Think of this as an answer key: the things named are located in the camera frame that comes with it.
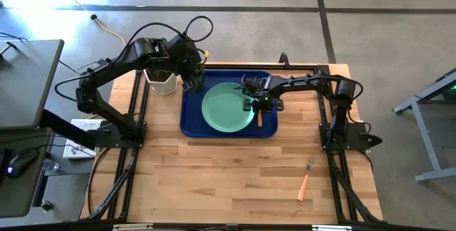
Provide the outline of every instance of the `green plate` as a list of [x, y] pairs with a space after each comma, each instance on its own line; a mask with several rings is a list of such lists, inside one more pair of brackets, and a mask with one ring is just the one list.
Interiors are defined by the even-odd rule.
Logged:
[[207, 124], [218, 131], [239, 131], [252, 121], [255, 113], [242, 110], [242, 101], [250, 98], [236, 83], [221, 83], [211, 88], [202, 99], [201, 111]]

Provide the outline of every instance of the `concrete floor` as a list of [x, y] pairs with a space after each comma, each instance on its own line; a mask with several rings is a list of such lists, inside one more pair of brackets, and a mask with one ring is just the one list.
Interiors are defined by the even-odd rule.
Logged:
[[[61, 60], [78, 68], [121, 49], [116, 37], [98, 28], [84, 11], [50, 10], [73, 4], [71, 0], [3, 0], [12, 9], [0, 9], [0, 30], [30, 39], [63, 39]], [[285, 6], [317, 7], [317, 0], [80, 0], [83, 4], [147, 6]], [[324, 0], [332, 8], [456, 8], [455, 0]], [[264, 12], [154, 12], [97, 11], [108, 27], [128, 38], [144, 23], [164, 21], [183, 29], [198, 14], [215, 24], [209, 39], [209, 61], [276, 62], [282, 51], [294, 63], [328, 63], [318, 13]], [[456, 226], [456, 178], [415, 183], [414, 175], [431, 170], [430, 161], [412, 113], [396, 116], [391, 108], [421, 91], [455, 67], [454, 14], [328, 14], [337, 63], [347, 63], [354, 79], [365, 87], [358, 99], [364, 121], [384, 139], [372, 149], [375, 182], [385, 220], [394, 224], [453, 230]], [[205, 32], [204, 23], [191, 35]], [[141, 36], [171, 37], [172, 32], [151, 28]], [[54, 82], [73, 77], [58, 67]], [[103, 88], [108, 98], [110, 84]], [[63, 92], [72, 94], [76, 85]], [[65, 119], [83, 118], [74, 103], [53, 91], [46, 107]], [[0, 226], [75, 220], [81, 206], [87, 175], [52, 177], [45, 198], [56, 209], [33, 209], [23, 218], [0, 220]]]

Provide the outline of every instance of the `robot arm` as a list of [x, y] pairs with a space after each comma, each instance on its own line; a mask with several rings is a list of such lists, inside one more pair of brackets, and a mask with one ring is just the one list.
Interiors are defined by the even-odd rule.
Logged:
[[[333, 91], [328, 86], [328, 82], [337, 82], [336, 89]], [[290, 77], [282, 78], [281, 76], [269, 76], [262, 78], [258, 83], [252, 80], [242, 79], [243, 93], [252, 97], [252, 101], [246, 99], [244, 101], [244, 110], [250, 111], [251, 108], [255, 112], [269, 112], [274, 107], [278, 111], [284, 109], [284, 102], [280, 99], [281, 95], [291, 91], [318, 91], [330, 102], [336, 105], [336, 114], [332, 117], [331, 123], [326, 132], [326, 137], [331, 143], [342, 144], [348, 140], [348, 119], [347, 113], [351, 108], [353, 100], [358, 97], [361, 92], [355, 96], [356, 84], [360, 85], [359, 82], [352, 79], [332, 75], [328, 76], [322, 72], [315, 74], [314, 76], [302, 76], [302, 77]], [[369, 139], [370, 147], [381, 143], [377, 139], [378, 137], [365, 134], [365, 138]]]
[[185, 91], [202, 86], [204, 66], [195, 43], [176, 35], [165, 38], [139, 38], [127, 45], [115, 60], [105, 59], [97, 67], [81, 74], [76, 89], [78, 110], [98, 114], [117, 126], [120, 133], [135, 129], [130, 114], [122, 114], [105, 102], [97, 88], [132, 70], [166, 71], [181, 75]]

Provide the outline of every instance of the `black mouse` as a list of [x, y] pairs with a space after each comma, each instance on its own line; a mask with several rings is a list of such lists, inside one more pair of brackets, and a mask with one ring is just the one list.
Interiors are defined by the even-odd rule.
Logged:
[[6, 167], [6, 175], [9, 178], [19, 178], [38, 156], [38, 151], [35, 148], [23, 149], [18, 155], [9, 162]]

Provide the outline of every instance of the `fork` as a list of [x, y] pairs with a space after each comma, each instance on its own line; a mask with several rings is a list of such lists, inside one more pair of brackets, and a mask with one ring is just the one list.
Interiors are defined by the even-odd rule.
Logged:
[[309, 161], [307, 162], [306, 176], [304, 177], [304, 180], [302, 181], [301, 189], [299, 190], [299, 194], [298, 194], [298, 201], [300, 201], [300, 202], [302, 202], [304, 200], [304, 193], [306, 192], [307, 180], [309, 178], [309, 173], [311, 172], [311, 169], [314, 166], [314, 162], [315, 162], [315, 157], [311, 156], [309, 158]]

